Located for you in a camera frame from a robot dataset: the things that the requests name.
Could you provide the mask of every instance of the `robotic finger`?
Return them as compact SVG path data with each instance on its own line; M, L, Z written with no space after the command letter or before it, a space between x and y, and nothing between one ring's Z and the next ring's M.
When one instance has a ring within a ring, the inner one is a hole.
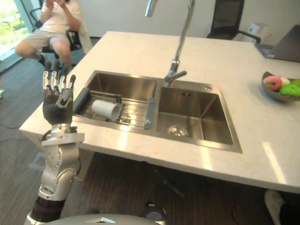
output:
M51 89L50 70L52 63L47 61L43 72L43 90Z
M61 94L56 102L56 105L59 108L66 108L70 101L73 101L73 89L74 83L76 80L76 76L72 75L70 78L70 83L68 84L68 88L64 88L61 91Z
M59 89L59 70L60 70L60 61L56 60L54 63L53 71L51 72L51 88L55 91L55 94L58 95Z
M67 75L69 73L69 67L64 67L60 77L59 91L61 92L67 86Z

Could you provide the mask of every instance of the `white marble countertop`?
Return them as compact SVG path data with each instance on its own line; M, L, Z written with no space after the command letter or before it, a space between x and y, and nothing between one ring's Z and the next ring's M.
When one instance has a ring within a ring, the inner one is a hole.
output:
M75 97L94 70L163 78L179 37L108 32L71 72ZM264 58L253 43L188 37L179 80L219 85L243 153L208 149L74 123L84 149L264 188L300 193L300 102L281 104L261 88L265 71L300 78L300 63ZM20 128L39 145L50 128L40 106Z

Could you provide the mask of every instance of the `bowl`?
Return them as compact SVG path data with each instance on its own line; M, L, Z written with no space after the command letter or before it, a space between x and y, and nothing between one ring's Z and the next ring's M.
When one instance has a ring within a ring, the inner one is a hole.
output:
M277 101L282 101L282 102L300 101L300 97L296 97L296 96L292 96L292 95L283 95L283 94L280 94L279 92L267 89L267 87L263 83L263 80L268 76L274 76L274 75L269 72L265 72L262 76L262 88L266 92L267 95L269 95L270 97L272 97L273 99L275 99Z

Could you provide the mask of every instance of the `hand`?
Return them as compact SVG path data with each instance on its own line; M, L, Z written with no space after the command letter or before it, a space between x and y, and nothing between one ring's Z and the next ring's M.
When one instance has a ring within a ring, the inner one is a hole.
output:
M65 67L61 78L58 78L58 70L60 67L59 61L57 73L43 73L43 114L44 118L51 124L71 124L73 115L73 89L75 75L70 78L70 83L66 88L66 80L68 67ZM51 63L46 62L45 71L50 71Z
M66 1L65 0L53 0L53 1L57 2L61 8L66 7Z
M53 11L53 8L54 8L53 0L46 0L45 4L46 4L46 7L47 7L50 11Z

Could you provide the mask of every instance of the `dark floor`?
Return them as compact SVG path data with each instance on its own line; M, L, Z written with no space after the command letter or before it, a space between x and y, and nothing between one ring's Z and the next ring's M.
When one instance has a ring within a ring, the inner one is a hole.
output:
M74 61L83 55L82 51L73 53ZM6 91L0 101L1 124L20 126L41 103L42 72L36 61L22 60L1 76ZM0 128L0 224L22 225L37 197L45 163L43 153L17 128L11 128ZM153 166L97 153L86 179L74 183L62 216L95 210L139 216L147 202L154 202L167 210L171 225L273 224L262 188L156 168L185 197L164 185L163 177L154 173ZM284 195L299 202L299 195Z

